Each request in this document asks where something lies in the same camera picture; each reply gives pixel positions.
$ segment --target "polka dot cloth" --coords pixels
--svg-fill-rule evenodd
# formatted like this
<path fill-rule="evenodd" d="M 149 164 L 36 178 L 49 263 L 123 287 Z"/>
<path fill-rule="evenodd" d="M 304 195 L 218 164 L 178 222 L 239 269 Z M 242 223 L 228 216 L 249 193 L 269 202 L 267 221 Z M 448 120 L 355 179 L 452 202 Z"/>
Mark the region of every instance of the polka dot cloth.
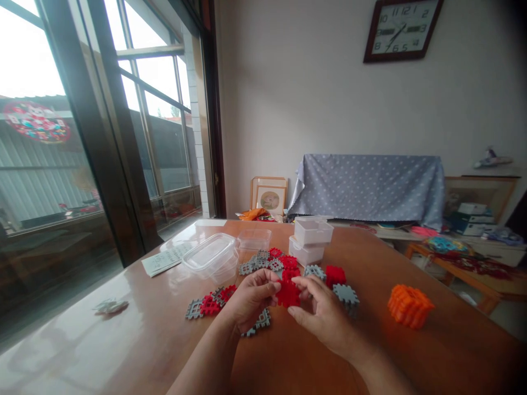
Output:
<path fill-rule="evenodd" d="M 289 213 L 357 221 L 419 221 L 441 229 L 438 156 L 306 154 Z"/>

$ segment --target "red building block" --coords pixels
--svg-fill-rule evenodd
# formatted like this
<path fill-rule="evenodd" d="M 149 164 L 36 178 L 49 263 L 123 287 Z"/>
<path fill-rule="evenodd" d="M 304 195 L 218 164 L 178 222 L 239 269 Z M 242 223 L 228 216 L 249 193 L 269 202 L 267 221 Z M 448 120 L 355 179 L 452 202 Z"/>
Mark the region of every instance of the red building block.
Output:
<path fill-rule="evenodd" d="M 236 289 L 237 288 L 235 285 L 230 285 L 227 288 L 225 288 L 223 291 L 221 291 L 221 296 L 223 296 L 223 300 L 225 300 L 226 303 L 229 301 L 229 299 L 231 298 L 233 293 L 236 291 Z"/>
<path fill-rule="evenodd" d="M 284 269 L 296 269 L 298 265 L 296 258 L 290 255 L 281 256 L 278 260 L 284 265 Z"/>
<path fill-rule="evenodd" d="M 326 267 L 326 285 L 333 289 L 335 284 L 346 284 L 346 275 L 342 268 L 336 266 Z"/>
<path fill-rule="evenodd" d="M 203 315 L 214 315 L 219 313 L 221 310 L 221 307 L 212 299 L 212 296 L 207 295 L 203 299 L 203 303 L 201 304 L 201 313 Z"/>
<path fill-rule="evenodd" d="M 298 268 L 294 269 L 285 269 L 282 272 L 282 280 L 290 280 L 293 277 L 297 277 L 300 275 L 300 270 Z"/>
<path fill-rule="evenodd" d="M 278 304 L 285 308 L 289 306 L 300 306 L 300 290 L 290 280 L 279 280 L 282 288 L 276 293 Z"/>
<path fill-rule="evenodd" d="M 282 254 L 284 254 L 284 253 L 282 252 L 282 250 L 279 250 L 279 249 L 274 248 L 274 247 L 271 248 L 271 249 L 269 250 L 269 261 L 272 261 L 273 259 L 278 258 L 278 257 L 281 256 Z"/>

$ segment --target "clock face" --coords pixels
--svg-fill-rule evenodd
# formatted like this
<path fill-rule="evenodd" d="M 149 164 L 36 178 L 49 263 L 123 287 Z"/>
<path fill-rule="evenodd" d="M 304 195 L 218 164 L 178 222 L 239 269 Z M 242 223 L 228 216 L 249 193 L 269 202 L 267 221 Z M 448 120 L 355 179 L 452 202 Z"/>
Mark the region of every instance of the clock face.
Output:
<path fill-rule="evenodd" d="M 372 54 L 422 50 L 438 3 L 425 0 L 382 7 Z"/>

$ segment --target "stacked plastic boxes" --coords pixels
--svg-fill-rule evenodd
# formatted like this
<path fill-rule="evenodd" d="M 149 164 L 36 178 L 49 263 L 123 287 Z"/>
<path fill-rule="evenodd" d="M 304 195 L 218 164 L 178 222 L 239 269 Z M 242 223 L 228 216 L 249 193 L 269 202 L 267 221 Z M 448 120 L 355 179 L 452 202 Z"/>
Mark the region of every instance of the stacked plastic boxes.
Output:
<path fill-rule="evenodd" d="M 306 267 L 320 262 L 324 249 L 331 242 L 333 227 L 328 224 L 332 217 L 310 216 L 295 218 L 295 234 L 289 238 L 289 255 Z"/>

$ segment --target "sky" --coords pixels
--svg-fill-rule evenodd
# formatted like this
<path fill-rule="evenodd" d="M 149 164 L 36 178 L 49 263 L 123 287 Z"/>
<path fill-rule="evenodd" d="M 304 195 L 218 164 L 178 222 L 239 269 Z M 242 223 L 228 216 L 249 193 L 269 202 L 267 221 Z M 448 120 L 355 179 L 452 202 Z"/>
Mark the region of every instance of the sky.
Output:
<path fill-rule="evenodd" d="M 13 0 L 15 3 L 38 15 L 34 0 Z M 117 50 L 126 49 L 116 0 L 104 0 L 110 21 L 110 28 Z M 148 48 L 167 45 L 161 37 L 125 3 L 128 23 L 135 48 Z M 45 95 L 64 95 L 46 34 L 43 30 L 13 13 L 0 7 L 0 37 L 2 40 L 2 61 L 0 62 L 0 95 L 20 98 Z M 187 68 L 177 57 L 180 72 L 183 105 L 190 108 L 190 96 L 187 80 Z M 131 72 L 129 61 L 120 61 L 119 65 Z M 178 100 L 175 69 L 171 57 L 137 60 L 139 76 L 149 85 L 160 90 L 174 100 Z M 139 110 L 134 83 L 123 77 L 128 107 Z M 171 117 L 171 105 L 149 93 L 147 106 L 150 115 Z"/>

